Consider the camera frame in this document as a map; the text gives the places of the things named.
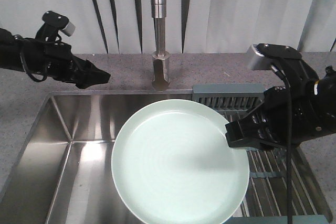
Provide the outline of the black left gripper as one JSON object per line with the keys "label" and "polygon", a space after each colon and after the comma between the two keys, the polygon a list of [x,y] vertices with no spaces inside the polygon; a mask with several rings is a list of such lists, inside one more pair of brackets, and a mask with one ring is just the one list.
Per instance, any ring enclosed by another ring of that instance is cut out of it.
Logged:
{"label": "black left gripper", "polygon": [[42,16],[43,25],[34,38],[19,40],[19,58],[23,71],[33,81],[45,81],[48,77],[65,80],[67,68],[77,65],[76,84],[79,89],[105,84],[111,75],[88,60],[75,60],[71,46],[62,41],[60,30],[70,19],[52,10]]}

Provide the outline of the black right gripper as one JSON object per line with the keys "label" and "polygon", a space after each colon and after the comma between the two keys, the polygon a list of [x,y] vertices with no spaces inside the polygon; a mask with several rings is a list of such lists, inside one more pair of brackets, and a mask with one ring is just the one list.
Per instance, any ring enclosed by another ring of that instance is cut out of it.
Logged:
{"label": "black right gripper", "polygon": [[260,105],[225,125],[228,146],[269,151],[321,137],[322,115],[313,100],[319,95],[317,73],[290,46],[257,44],[257,48],[272,60],[271,71],[284,85],[266,90]]}

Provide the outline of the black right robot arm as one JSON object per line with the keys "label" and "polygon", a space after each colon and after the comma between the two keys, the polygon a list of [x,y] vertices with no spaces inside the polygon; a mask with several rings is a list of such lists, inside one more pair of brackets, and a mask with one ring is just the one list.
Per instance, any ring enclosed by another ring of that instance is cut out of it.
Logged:
{"label": "black right robot arm", "polygon": [[299,51],[285,45],[251,45],[247,54],[251,70],[271,70],[286,84],[269,88],[261,104],[226,124],[229,147],[295,148],[335,133],[335,70],[331,66],[319,78]]}

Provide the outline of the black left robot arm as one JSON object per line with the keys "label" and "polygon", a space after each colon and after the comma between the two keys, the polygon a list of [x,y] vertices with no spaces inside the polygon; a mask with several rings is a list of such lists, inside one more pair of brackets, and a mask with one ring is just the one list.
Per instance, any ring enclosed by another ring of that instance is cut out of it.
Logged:
{"label": "black left robot arm", "polygon": [[108,83],[111,75],[71,52],[60,33],[72,36],[75,26],[69,18],[51,10],[42,16],[43,25],[34,38],[13,35],[1,29],[1,68],[24,72],[34,82],[48,77],[72,83],[79,89]]}

